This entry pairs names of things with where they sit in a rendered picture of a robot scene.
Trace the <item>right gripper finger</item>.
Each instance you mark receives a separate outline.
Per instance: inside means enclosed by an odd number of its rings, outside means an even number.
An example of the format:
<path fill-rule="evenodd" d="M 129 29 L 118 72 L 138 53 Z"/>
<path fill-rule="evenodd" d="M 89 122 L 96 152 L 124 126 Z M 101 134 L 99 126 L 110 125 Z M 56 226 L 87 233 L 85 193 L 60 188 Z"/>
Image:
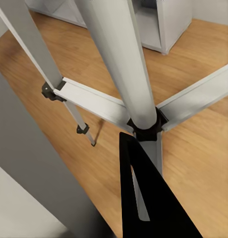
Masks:
<path fill-rule="evenodd" d="M 119 133 L 123 238 L 203 238 L 138 140 Z M 139 219 L 132 167 L 150 218 Z"/>

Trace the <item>camera tripod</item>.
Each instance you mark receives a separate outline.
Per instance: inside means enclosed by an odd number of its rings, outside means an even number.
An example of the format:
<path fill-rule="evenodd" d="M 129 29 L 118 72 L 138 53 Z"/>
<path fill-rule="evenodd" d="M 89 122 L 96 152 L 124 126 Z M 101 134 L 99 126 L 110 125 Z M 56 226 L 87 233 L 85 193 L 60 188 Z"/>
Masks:
<path fill-rule="evenodd" d="M 62 77 L 23 0 L 0 17 L 96 145 L 76 105 L 133 134 L 163 177 L 162 134 L 228 95 L 228 64 L 155 106 L 132 0 L 74 0 L 122 100 Z M 139 219 L 150 221 L 134 169 Z M 117 238 L 0 72 L 0 238 Z"/>

